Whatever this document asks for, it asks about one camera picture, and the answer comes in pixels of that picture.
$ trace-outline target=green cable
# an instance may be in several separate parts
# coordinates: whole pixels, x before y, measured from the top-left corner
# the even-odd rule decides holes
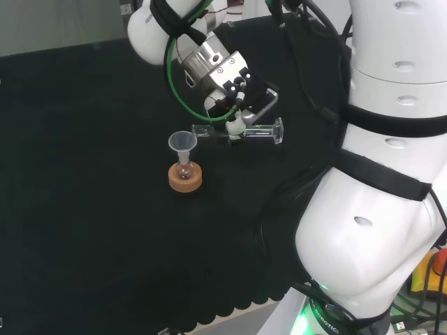
[[[200,9],[197,11],[196,14],[193,14],[189,19],[188,22],[194,21],[197,17],[200,16],[200,14],[202,14],[202,12],[213,2],[213,0],[208,0],[206,1],[202,7],[200,7]]]
[[[169,53],[168,53],[168,81],[169,81],[169,85],[170,85],[170,89],[173,91],[174,96],[177,98],[177,100],[183,105],[183,107],[190,112],[193,116],[197,117],[200,120],[203,121],[207,121],[207,122],[216,122],[216,121],[223,121],[227,118],[229,118],[231,115],[233,115],[234,111],[237,108],[237,105],[234,105],[231,110],[226,113],[225,115],[221,116],[221,117],[204,117],[203,115],[200,115],[196,112],[194,112],[191,108],[189,108],[189,106],[182,100],[182,98],[180,98],[179,94],[177,93],[177,90],[174,87],[174,83],[173,83],[173,78],[172,78],[172,74],[173,74],[173,70],[172,70],[172,60],[173,60],[173,52],[174,52],[174,47],[175,47],[175,41],[176,39],[174,38],[172,43],[170,44],[169,47]]]

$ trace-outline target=red button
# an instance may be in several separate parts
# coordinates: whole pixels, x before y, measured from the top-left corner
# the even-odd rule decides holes
[[[447,260],[447,249],[441,249],[440,251],[438,251],[436,259],[434,260],[433,263],[433,271],[436,274],[438,275],[442,274],[442,270],[444,269],[444,264],[446,263],[446,260]]]

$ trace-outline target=black cable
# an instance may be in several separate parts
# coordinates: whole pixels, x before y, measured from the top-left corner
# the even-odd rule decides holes
[[[441,214],[442,221],[444,221],[444,225],[447,228],[447,216],[446,216],[446,213],[444,212],[444,209],[442,208],[442,204],[440,203],[440,201],[438,199],[438,196],[434,192],[433,188],[430,189],[430,195],[432,196],[432,198],[434,200],[434,203],[435,203],[436,207],[438,208],[439,213]]]
[[[331,304],[335,307],[337,307],[341,312],[345,313],[342,314],[345,317],[345,320],[347,320],[349,323],[352,323],[353,321],[356,321],[356,317],[349,312],[348,310],[346,310],[343,306],[339,305],[338,303],[336,303],[335,301],[333,301],[330,297],[328,297],[318,286],[318,288],[315,288],[313,286],[308,286],[308,285],[304,285],[304,284],[299,284],[299,283],[294,283],[293,287],[298,291],[301,292],[302,294],[308,296],[309,298],[315,300],[316,302],[318,302],[320,305],[325,306],[326,304]]]
[[[321,292],[323,295],[326,296],[326,294],[323,292],[323,290],[321,289],[320,285],[316,281],[312,280],[311,281],[311,285],[314,286],[314,288],[316,290],[318,290],[319,292]],[[331,298],[329,298],[329,301],[330,301],[330,304],[334,305],[339,310],[345,312],[345,314],[347,314],[352,319],[352,321],[356,321],[357,320],[357,318],[351,312],[349,312],[347,309],[345,309],[343,306],[339,305],[338,303],[333,301]]]
[[[442,302],[442,297],[444,295],[443,288],[444,288],[444,279],[446,277],[446,273],[447,273],[447,262],[444,264],[444,268],[442,269],[442,273],[441,273],[441,280],[439,281],[439,289],[438,289],[438,297],[437,297],[437,305],[436,305],[436,320],[434,321],[433,335],[438,335],[438,333],[439,333],[439,323],[441,322],[441,302]]]
[[[306,6],[309,7],[309,9],[312,12],[314,12],[315,16],[318,19],[320,19],[320,21],[323,23],[326,29],[334,36],[344,60],[349,62],[349,55],[347,53],[346,43],[343,43],[342,39],[338,34],[338,31],[336,30],[332,22],[329,20],[329,18],[312,0],[303,0],[302,3],[303,5],[306,4]]]
[[[446,312],[441,313],[441,315],[442,315],[441,321],[447,321],[447,318],[446,318],[447,314],[446,314]],[[404,325],[405,325],[405,329],[413,330],[413,329],[417,329],[417,327],[419,325],[423,324],[423,323],[432,322],[432,321],[435,321],[435,320],[436,320],[436,318],[433,318],[433,317],[418,318],[418,319],[412,319],[412,320],[406,321],[406,322],[404,322]],[[397,323],[399,323],[399,322],[397,322],[395,320],[395,316],[391,316],[391,324],[392,325],[396,325]]]
[[[267,200],[265,201],[266,205],[261,209],[254,226],[254,240],[264,258],[268,258],[268,251],[264,240],[262,217],[265,217],[267,214],[266,211],[270,209],[268,205],[279,203],[284,206],[287,202],[296,200],[309,187],[319,182],[326,175],[326,173],[329,172],[329,170],[330,167],[328,166],[314,177],[311,176],[308,181],[302,180],[303,173],[297,173],[291,178],[282,181],[273,189],[272,192],[270,192]]]
[[[405,308],[403,308],[403,307],[397,305],[395,302],[393,302],[391,306],[392,306],[393,308],[397,309],[400,313],[402,313],[402,314],[404,314],[404,315],[408,315],[408,314],[409,314],[409,311],[408,311],[408,310],[406,310]],[[416,315],[414,318],[419,319],[419,320],[422,320],[422,319],[426,320],[425,318],[423,318],[423,317],[420,316],[420,315]],[[403,322],[402,319],[400,319],[400,318],[393,319],[393,324],[396,324],[396,323],[399,323],[399,322]]]
[[[398,296],[401,300],[403,300],[405,304],[407,304],[407,305],[409,305],[409,306],[411,306],[411,307],[413,307],[413,308],[418,308],[418,307],[419,307],[419,303],[415,304],[415,303],[412,302],[410,299],[408,299],[407,297],[405,297],[402,293],[397,293],[397,296]],[[426,314],[426,315],[428,315],[428,316],[431,316],[431,317],[433,317],[433,318],[436,316],[435,313],[432,313],[432,312],[426,310],[425,308],[421,308],[418,312],[419,312],[419,313],[424,313],[424,314]],[[406,319],[407,319],[407,320],[409,320],[409,318],[411,317],[411,314],[412,314],[412,313],[414,313],[414,311],[412,311],[412,312],[411,312],[411,311],[407,311],[407,312],[406,312]]]
[[[344,44],[346,44],[346,40],[349,37],[349,32],[351,31],[352,27],[352,14],[349,16],[348,21],[346,21],[346,24],[344,25],[343,32],[342,32],[342,41]]]
[[[291,36],[289,30],[287,29],[287,25],[280,28],[281,34],[284,38],[284,43],[288,49],[289,54],[291,55],[293,69],[295,70],[295,75],[298,80],[298,84],[300,86],[301,92],[305,97],[306,101],[310,104],[313,110],[319,109],[319,106],[315,104],[314,99],[312,99],[311,95],[305,88],[304,80],[302,78],[302,73],[300,69],[300,61],[298,60],[298,46],[295,44],[294,38]]]
[[[326,33],[325,31],[319,31],[314,24],[311,24],[309,21],[309,13],[306,13],[298,7],[296,10],[296,13],[303,19],[303,25],[305,26],[305,30],[313,35],[315,35],[317,38],[332,38],[332,35]]]
[[[432,317],[435,316],[435,314],[433,314],[429,311],[423,310],[423,306],[424,306],[425,300],[427,299],[430,274],[432,273],[432,268],[433,268],[434,261],[436,260],[436,256],[437,256],[437,254],[432,255],[432,257],[428,261],[427,271],[425,272],[424,290],[423,290],[422,298],[419,300],[419,303],[417,305],[410,303],[409,301],[407,302],[407,304],[409,304],[409,305],[413,304],[415,306],[415,310],[411,313],[408,313],[408,311],[405,311],[404,316],[402,317],[401,321],[405,322],[407,320],[410,320],[410,319],[416,318],[416,317],[417,318],[425,318],[421,315],[418,315],[419,312],[423,312],[423,313],[425,313],[429,316],[432,316]],[[401,311],[396,306],[397,306],[396,304],[393,304],[393,307],[395,307],[398,311]]]
[[[216,10],[215,12],[208,12],[207,14],[217,14],[217,13],[223,12],[224,10],[227,10],[227,9],[229,9],[229,8],[230,8],[230,7],[225,7],[225,8]]]

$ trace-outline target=green light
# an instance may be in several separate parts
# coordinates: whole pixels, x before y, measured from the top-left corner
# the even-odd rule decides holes
[[[291,335],[303,335],[306,330],[307,330],[306,315],[301,314],[295,320],[295,324],[293,325]]]

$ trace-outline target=black strap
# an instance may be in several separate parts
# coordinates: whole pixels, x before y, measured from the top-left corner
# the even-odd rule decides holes
[[[423,201],[432,187],[344,149],[335,153],[332,166],[361,183],[408,200]]]
[[[447,133],[447,116],[428,119],[389,117],[343,105],[340,118],[366,131],[395,137],[433,137]]]
[[[378,315],[373,318],[365,318],[365,319],[357,319],[351,322],[344,322],[332,317],[326,310],[323,308],[318,302],[313,299],[309,300],[310,306],[312,308],[312,312],[314,313],[314,317],[320,326],[325,330],[329,335],[351,335],[356,334],[357,331],[369,327],[374,323],[389,317],[391,306],[383,312],[381,315]]]
[[[188,22],[187,18],[180,18],[166,0],[151,0],[149,7],[157,23],[170,37],[179,38],[186,34],[197,45],[205,42],[206,35],[191,27],[195,20]]]

